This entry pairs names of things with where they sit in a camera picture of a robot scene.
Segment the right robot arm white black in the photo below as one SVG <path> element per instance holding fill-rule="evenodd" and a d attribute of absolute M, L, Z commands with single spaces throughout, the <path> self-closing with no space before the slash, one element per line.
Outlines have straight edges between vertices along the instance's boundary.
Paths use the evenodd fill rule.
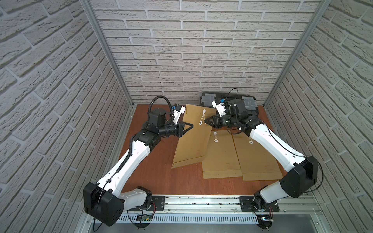
<path fill-rule="evenodd" d="M 227 115 L 214 115 L 206 119 L 205 123 L 217 129 L 236 127 L 240 133 L 246 134 L 263 146 L 287 172 L 279 181 L 267 185 L 255 193 L 253 206 L 258 211 L 264 211 L 279 199 L 298 198 L 321 186 L 318 185 L 312 189 L 316 185 L 318 171 L 322 168 L 319 166 L 318 160 L 311 155 L 304 155 L 293 149 L 257 116 L 234 118 Z"/>

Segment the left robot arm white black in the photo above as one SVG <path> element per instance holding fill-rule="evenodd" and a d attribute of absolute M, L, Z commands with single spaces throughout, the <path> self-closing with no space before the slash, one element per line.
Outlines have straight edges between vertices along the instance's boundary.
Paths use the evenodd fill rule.
<path fill-rule="evenodd" d="M 87 214 L 106 226 L 112 226 L 124 211 L 133 208 L 141 211 L 156 209 L 150 190 L 139 186 L 123 193 L 122 189 L 162 138 L 181 138 L 193 128 L 193 124 L 179 120 L 185 110 L 182 105 L 172 105 L 165 96 L 156 96 L 151 101 L 147 120 L 141 130 L 131 137 L 127 152 L 105 176 L 84 187 L 84 211 Z"/>

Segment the brown kraft file bag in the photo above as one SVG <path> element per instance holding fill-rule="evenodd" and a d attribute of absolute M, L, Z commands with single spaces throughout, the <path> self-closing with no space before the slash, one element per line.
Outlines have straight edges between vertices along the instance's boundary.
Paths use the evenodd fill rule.
<path fill-rule="evenodd" d="M 216 115 L 215 108 L 188 104 L 183 116 L 183 122 L 194 125 L 193 129 L 179 138 L 172 168 L 200 163 L 204 160 L 212 127 L 204 120 Z"/>
<path fill-rule="evenodd" d="M 245 134 L 233 135 L 243 180 L 266 181 L 283 178 L 277 160 L 258 142 Z"/>
<path fill-rule="evenodd" d="M 234 141 L 229 132 L 211 132 L 202 167 L 204 179 L 242 176 Z"/>

